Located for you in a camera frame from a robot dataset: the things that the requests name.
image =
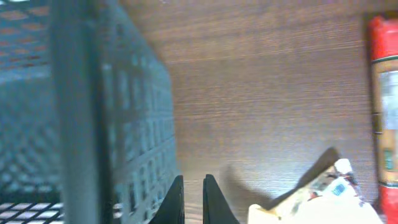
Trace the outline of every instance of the wood grain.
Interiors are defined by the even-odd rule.
[[[329,147],[377,198],[363,14],[396,1],[164,2],[122,1],[171,74],[187,223],[205,174],[245,223]]]

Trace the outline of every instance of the crate grid pattern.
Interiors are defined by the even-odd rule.
[[[176,176],[171,83],[119,7],[104,16],[103,75],[121,223],[147,223]]]
[[[147,223],[177,175],[170,78],[123,9],[115,1],[100,6],[114,222]],[[29,217],[36,205],[49,204],[42,213],[62,205],[58,119],[45,47],[48,11],[44,0],[0,1],[0,21],[8,20],[0,25],[0,119],[8,124],[0,127],[0,156],[7,158],[0,159],[0,190],[27,200],[0,198],[0,223],[62,223],[62,206],[48,219],[39,212]],[[23,38],[32,41],[18,41]],[[29,206],[16,211],[18,203]]]

